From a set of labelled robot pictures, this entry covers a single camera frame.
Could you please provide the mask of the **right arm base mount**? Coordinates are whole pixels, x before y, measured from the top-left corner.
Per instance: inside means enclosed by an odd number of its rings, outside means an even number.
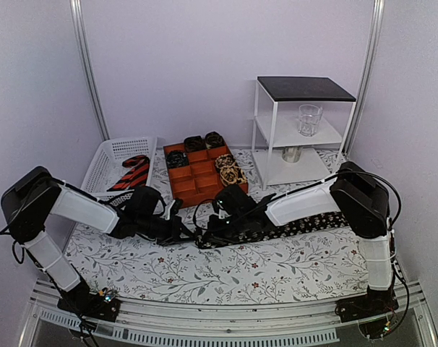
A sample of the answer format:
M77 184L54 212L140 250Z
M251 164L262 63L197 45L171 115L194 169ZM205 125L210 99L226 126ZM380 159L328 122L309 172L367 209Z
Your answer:
M386 337L393 331L398 322L395 313L398 308L393 289L375 291L368 287L363 295L338 300L335 304L335 313L341 322L368 319L360 323L358 328L365 338L376 340Z

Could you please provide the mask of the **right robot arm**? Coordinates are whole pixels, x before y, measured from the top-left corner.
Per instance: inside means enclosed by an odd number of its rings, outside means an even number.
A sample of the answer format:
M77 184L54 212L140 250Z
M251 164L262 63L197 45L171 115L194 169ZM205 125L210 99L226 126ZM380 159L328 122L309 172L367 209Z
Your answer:
M368 284L361 308L376 315L389 304L396 277L392 230L400 214L390 212L391 194L399 195L390 182L352 161L324 179L260 201L234 184L211 199L215 213L207 228L195 227L194 240L201 248L222 247L344 223L364 250Z

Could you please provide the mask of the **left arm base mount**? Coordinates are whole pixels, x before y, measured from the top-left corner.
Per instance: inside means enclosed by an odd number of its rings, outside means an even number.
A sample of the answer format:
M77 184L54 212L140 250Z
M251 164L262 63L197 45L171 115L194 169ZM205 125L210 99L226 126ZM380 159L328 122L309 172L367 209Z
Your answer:
M57 307L76 314L107 322L115 322L119 315L121 301L116 298L117 291L104 287L93 293L87 282L80 278L79 283L69 291L58 287L61 298Z

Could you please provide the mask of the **black white floral tie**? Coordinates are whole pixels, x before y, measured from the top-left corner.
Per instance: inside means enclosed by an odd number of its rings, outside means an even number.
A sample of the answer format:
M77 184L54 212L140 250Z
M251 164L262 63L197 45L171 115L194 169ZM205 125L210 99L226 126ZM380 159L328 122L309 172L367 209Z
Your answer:
M341 212L321 213L291 221L283 226L272 226L268 224L266 226L266 236L263 241L342 227L348 227L348 221Z

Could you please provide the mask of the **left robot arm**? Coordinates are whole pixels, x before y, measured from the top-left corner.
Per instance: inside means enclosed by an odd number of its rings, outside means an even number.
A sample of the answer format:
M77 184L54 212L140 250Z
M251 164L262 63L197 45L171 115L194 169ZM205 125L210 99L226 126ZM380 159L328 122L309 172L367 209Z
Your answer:
M10 236L48 275L61 295L80 314L95 308L89 285L46 233L46 221L56 215L80 223L115 239L140 236L159 245L194 240L177 215L183 202L166 204L152 187L125 192L126 200L114 205L56 179L37 166L1 196L6 221L0 236Z

